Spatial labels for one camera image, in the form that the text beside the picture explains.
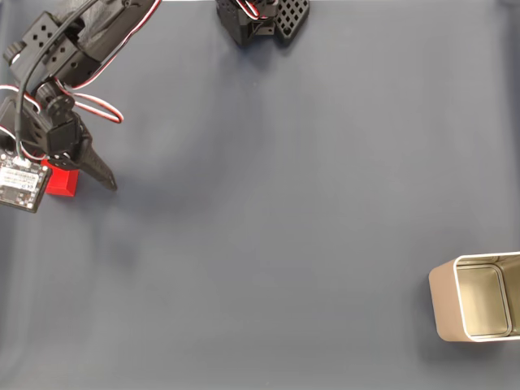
gray-blue table surface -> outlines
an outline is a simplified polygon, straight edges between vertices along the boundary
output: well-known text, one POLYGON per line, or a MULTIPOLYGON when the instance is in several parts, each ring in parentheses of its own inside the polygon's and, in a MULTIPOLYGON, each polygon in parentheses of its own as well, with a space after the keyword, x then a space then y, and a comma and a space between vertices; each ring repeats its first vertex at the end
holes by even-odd
MULTIPOLYGON (((2 44, 43 9, 7 0, 2 44)), ((84 114, 119 191, 0 209, 2 386, 517 389, 520 344, 443 342, 427 283, 520 249, 510 27, 315 2, 238 50, 214 3, 164 3, 87 88, 125 114, 84 114)))

metal tin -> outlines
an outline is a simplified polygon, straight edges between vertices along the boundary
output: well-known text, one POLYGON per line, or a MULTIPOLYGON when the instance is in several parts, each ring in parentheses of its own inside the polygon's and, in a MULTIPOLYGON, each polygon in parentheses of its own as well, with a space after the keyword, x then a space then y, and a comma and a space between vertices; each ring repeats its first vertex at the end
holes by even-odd
POLYGON ((494 264, 457 266, 467 332, 478 338, 506 337, 513 330, 502 270, 494 264))

circuit board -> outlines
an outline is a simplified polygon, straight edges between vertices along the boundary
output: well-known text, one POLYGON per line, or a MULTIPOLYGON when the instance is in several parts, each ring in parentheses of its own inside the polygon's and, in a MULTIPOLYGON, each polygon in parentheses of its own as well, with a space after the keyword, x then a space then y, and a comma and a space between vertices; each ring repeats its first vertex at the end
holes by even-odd
POLYGON ((36 213, 52 170, 0 150, 0 205, 36 213))

red and white wire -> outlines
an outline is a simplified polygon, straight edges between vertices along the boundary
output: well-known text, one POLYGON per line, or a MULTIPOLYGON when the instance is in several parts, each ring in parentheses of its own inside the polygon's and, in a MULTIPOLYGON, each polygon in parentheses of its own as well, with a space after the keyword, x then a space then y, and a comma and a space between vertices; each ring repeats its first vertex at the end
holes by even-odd
POLYGON ((115 52, 111 55, 111 57, 90 77, 88 80, 86 80, 84 83, 76 85, 75 87, 72 87, 73 90, 78 90, 86 87, 87 85, 92 84, 104 71, 109 67, 109 65, 115 60, 115 57, 117 54, 126 46, 128 41, 130 41, 130 38, 137 33, 141 28, 148 22, 148 20, 152 17, 154 12, 158 9, 158 7, 161 5, 161 2, 163 0, 155 0, 155 3, 153 6, 149 9, 149 11, 146 13, 146 15, 143 17, 141 22, 133 28, 133 30, 124 38, 124 40, 119 44, 115 52))
MULTIPOLYGON (((0 132, 4 132, 5 134, 7 134, 9 137, 11 137, 13 140, 16 141, 16 137, 14 134, 12 134, 9 130, 7 130, 6 128, 4 128, 3 126, 0 125, 0 132)), ((24 154, 33 159, 33 160, 36 160, 36 161, 42 161, 42 160, 45 160, 47 158, 47 156, 43 155, 41 157, 36 157, 36 156, 33 156, 32 154, 30 154, 25 148, 24 148, 24 144, 22 144, 22 151, 24 152, 24 154)))
POLYGON ((58 84, 58 87, 67 95, 70 95, 73 98, 81 98, 81 99, 87 100, 89 102, 95 103, 98 106, 104 108, 105 110, 108 110, 110 113, 105 112, 103 110, 99 110, 98 108, 94 108, 92 106, 89 106, 88 104, 84 104, 84 103, 81 103, 78 101, 76 101, 76 107, 78 107, 82 110, 88 111, 97 116, 101 116, 102 118, 108 119, 111 122, 114 122, 116 124, 121 124, 124 121, 124 117, 123 117, 123 114, 121 114, 121 111, 119 111, 117 108, 112 106, 109 102, 106 102, 103 99, 100 99, 99 97, 88 95, 86 93, 77 93, 77 92, 68 91, 58 79, 55 79, 55 80, 56 80, 56 84, 58 84))
POLYGON ((236 3, 249 18, 252 20, 258 20, 260 18, 260 12, 258 12, 257 7, 248 2, 248 0, 244 1, 245 4, 242 2, 242 0, 236 0, 236 3))
MULTIPOLYGON (((8 84, 0 84, 0 90, 6 90, 6 91, 12 91, 12 92, 18 92, 20 89, 14 85, 8 85, 8 84)), ((38 112, 41 111, 40 103, 38 103, 34 97, 29 95, 28 93, 25 94, 25 100, 30 102, 33 106, 35 106, 38 110, 38 112)))

open tin box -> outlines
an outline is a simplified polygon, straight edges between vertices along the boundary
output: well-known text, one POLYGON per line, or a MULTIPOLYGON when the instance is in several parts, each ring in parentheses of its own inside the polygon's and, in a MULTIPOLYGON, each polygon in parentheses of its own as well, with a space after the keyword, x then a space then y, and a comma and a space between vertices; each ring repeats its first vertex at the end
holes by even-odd
POLYGON ((461 256, 429 279, 443 340, 520 340, 520 252, 461 256))

